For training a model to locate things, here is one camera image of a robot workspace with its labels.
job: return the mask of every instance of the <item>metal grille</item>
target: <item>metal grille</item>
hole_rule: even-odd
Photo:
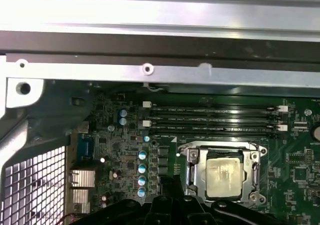
[[[0,225],[55,225],[63,216],[65,147],[5,169]]]

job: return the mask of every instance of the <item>silver metal panel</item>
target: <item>silver metal panel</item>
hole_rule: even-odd
[[[85,204],[89,202],[89,190],[88,189],[73,189],[73,203]]]
[[[1,30],[320,41],[320,0],[0,0],[0,5],[6,7]]]
[[[64,212],[65,147],[5,168],[1,225],[56,224]]]
[[[90,202],[87,202],[87,203],[76,203],[74,205],[73,210],[76,213],[88,214],[88,213],[90,213]]]
[[[54,80],[320,88],[317,72],[216,68],[208,63],[199,67],[148,66],[152,66],[152,74],[148,74],[143,65],[28,63],[21,68],[19,63],[7,62],[6,75]]]
[[[82,188],[94,188],[96,171],[94,170],[72,170],[72,186]]]

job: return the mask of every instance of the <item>cable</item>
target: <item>cable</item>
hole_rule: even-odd
[[[161,87],[149,86],[148,82],[144,82],[142,87],[143,88],[147,88],[150,92],[153,92],[153,93],[160,92],[160,91],[165,91],[165,89],[161,88]]]
[[[62,223],[67,217],[71,217],[71,223],[73,223],[73,222],[75,222],[75,214],[73,213],[73,212],[70,212],[70,213],[68,213],[68,214],[66,214],[66,215],[64,215],[63,217],[61,217],[60,219],[59,219],[59,221],[55,224],[55,225],[59,225],[60,223]]]

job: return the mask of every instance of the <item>mounting hole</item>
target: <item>mounting hole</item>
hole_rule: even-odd
[[[31,87],[26,82],[20,82],[16,87],[16,92],[20,95],[27,95],[31,91]]]
[[[142,65],[142,72],[144,73],[144,75],[149,76],[151,74],[154,73],[154,66],[150,63],[145,63]]]

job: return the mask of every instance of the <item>cpu socket lever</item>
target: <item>cpu socket lever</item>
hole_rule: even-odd
[[[260,194],[261,157],[268,150],[252,142],[193,141],[178,147],[186,156],[186,195],[210,206],[228,200],[245,207],[264,204]]]

